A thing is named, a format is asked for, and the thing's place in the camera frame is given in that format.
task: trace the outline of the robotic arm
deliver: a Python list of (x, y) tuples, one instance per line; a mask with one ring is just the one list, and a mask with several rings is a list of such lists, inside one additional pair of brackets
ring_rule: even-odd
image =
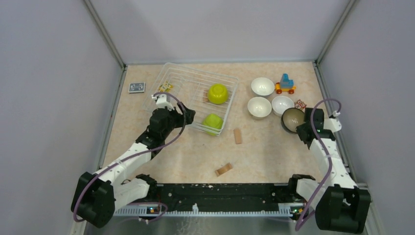
[[(358, 188), (339, 155), (333, 133), (342, 128), (337, 118), (340, 113), (334, 112), (330, 118), (324, 120), (323, 110), (316, 109), (311, 120), (312, 110), (305, 109), (304, 124), (297, 127), (297, 134), (313, 153), (322, 174), (326, 174), (329, 170), (328, 157), (331, 158), (332, 169), (314, 198), (312, 194), (319, 184), (311, 176), (294, 175), (289, 181), (289, 187), (306, 201), (311, 201), (310, 207), (315, 211), (316, 222), (321, 230), (361, 233), (365, 226), (371, 197), (367, 190)], [(329, 155), (317, 140), (311, 127), (312, 121)]]
[[(183, 113), (177, 112), (165, 94), (153, 96), (157, 109), (150, 117), (147, 129), (137, 138), (131, 147), (107, 167), (94, 174), (85, 172), (78, 181), (73, 197), (71, 211), (94, 226), (101, 228), (112, 218), (115, 211), (125, 205), (147, 196), (150, 185), (155, 180), (146, 175), (139, 175), (127, 184), (122, 184), (139, 166), (153, 159), (165, 146), (165, 140), (175, 128), (193, 122), (195, 111), (178, 106)], [(87, 188), (80, 203), (78, 198)]]

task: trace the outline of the dish rack wire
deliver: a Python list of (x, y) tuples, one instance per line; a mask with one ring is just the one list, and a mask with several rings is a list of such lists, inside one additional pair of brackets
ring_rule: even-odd
[[(204, 102), (207, 99), (207, 91), (216, 83), (223, 84), (228, 90), (228, 100), (223, 104)], [(152, 113), (156, 103), (151, 95), (166, 91), (177, 97), (187, 108), (196, 111), (194, 121), (190, 127), (200, 131), (211, 132), (218, 136), (225, 127), (239, 79), (222, 74), (206, 72), (181, 65), (167, 63), (163, 66), (156, 81), (150, 89), (150, 94), (143, 103), (143, 109)], [(202, 124), (209, 114), (216, 114), (223, 120), (220, 129), (207, 127)]]

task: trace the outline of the white wall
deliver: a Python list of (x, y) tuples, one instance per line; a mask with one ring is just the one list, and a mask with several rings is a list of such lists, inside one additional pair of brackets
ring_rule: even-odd
[(415, 1), (360, 1), (322, 70), (386, 234), (413, 234)]
[(81, 0), (0, 2), (0, 228), (63, 235), (120, 68)]
[(92, 0), (124, 62), (316, 59), (347, 0)]

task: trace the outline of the yellow-green bowl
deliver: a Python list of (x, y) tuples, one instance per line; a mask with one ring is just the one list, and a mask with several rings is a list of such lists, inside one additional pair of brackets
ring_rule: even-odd
[(223, 104), (228, 100), (228, 90), (220, 83), (210, 87), (207, 98), (214, 104)]
[[(223, 120), (216, 114), (209, 114), (205, 120), (202, 122), (203, 126), (206, 126), (208, 130), (212, 130), (213, 132), (217, 132), (222, 128)], [(211, 136), (216, 136), (216, 133), (212, 133), (210, 131), (206, 131)]]

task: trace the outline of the table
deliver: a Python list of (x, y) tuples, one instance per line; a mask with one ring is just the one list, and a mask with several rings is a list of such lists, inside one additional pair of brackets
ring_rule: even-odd
[[(254, 97), (251, 81), (267, 77), (278, 82), (283, 73), (294, 80), (294, 94), (282, 93), (308, 107), (322, 100), (312, 62), (222, 63), (185, 65), (199, 70), (239, 78), (235, 99), (225, 128), (218, 137), (187, 128), (180, 138), (164, 148), (153, 160), (135, 171), (150, 174), (159, 183), (287, 183), (293, 174), (308, 174), (318, 181), (322, 176), (307, 146), (297, 135), (285, 132), (279, 118), (271, 113), (265, 119), (251, 118), (247, 103)], [(142, 104), (162, 65), (128, 66), (104, 160), (109, 164), (123, 154), (145, 130), (150, 113)], [(146, 82), (144, 94), (129, 94), (129, 84)], [(272, 94), (269, 101), (277, 96)], [(233, 130), (240, 128), (242, 144), (235, 144)], [(167, 141), (177, 135), (174, 130)], [(217, 177), (215, 170), (231, 163), (233, 169)]]

